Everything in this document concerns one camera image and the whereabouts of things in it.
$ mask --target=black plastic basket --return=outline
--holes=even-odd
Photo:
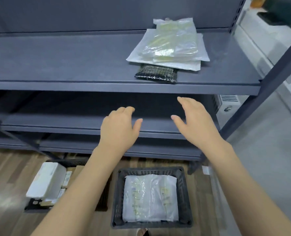
[[[60,162],[64,167],[76,167],[76,166],[84,166],[88,161],[88,157],[81,157],[81,158],[75,158],[75,159],[66,159],[63,162]],[[106,186],[103,190],[103,193],[100,197],[100,200],[96,206],[95,211],[107,211],[107,201],[108,201],[108,192],[109,192],[109,186],[112,180],[112,175],[109,177]],[[39,199],[30,199],[27,206],[24,208],[25,213],[44,213],[49,211],[53,206],[41,206],[40,205],[41,200]]]
[[[123,221],[123,201],[126,176],[143,175],[170,175],[177,178],[176,191],[179,220],[175,222],[124,222]],[[122,228],[182,228],[192,226],[192,214],[183,167],[149,167],[149,168],[125,168],[118,171],[116,182],[112,222],[111,226],[115,229]]]

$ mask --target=orange object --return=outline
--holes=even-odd
[[[261,8],[265,0],[252,0],[250,3],[251,8]]]

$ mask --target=shelf board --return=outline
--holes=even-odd
[[[29,132],[29,133],[25,133],[24,135],[30,140],[37,141],[41,139],[41,136],[43,134]],[[0,148],[32,150],[30,147],[26,146],[24,143],[16,139],[12,139],[1,132],[0,132]]]
[[[91,154],[100,136],[51,134],[40,143],[40,150]],[[125,153],[131,157],[198,160],[201,150],[187,140],[138,138]]]
[[[175,85],[134,77],[143,34],[0,37],[0,89],[257,95],[260,76],[229,33],[203,35],[210,62]]]
[[[219,129],[212,95],[181,96],[200,101]],[[184,139],[170,118],[185,119],[175,94],[44,91],[17,112],[3,116],[1,127],[5,131],[99,135],[104,117],[121,106],[135,107],[133,123],[143,118],[140,137]]]

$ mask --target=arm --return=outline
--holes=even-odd
[[[136,120],[132,127],[134,110],[133,107],[121,107],[103,120],[99,145],[32,236],[78,236],[85,233],[109,176],[139,136],[142,119]]]
[[[200,148],[212,163],[242,235],[291,235],[291,222],[251,178],[232,146],[223,140],[203,105],[178,97],[186,124],[175,115],[174,123],[185,138]]]

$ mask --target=hand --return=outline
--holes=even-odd
[[[136,120],[134,127],[131,125],[134,111],[133,107],[120,107],[105,117],[99,146],[124,154],[137,140],[141,128],[142,118]]]
[[[177,97],[177,100],[185,111],[187,124],[179,116],[172,115],[171,118],[189,142],[204,152],[224,141],[202,103],[192,98]]]

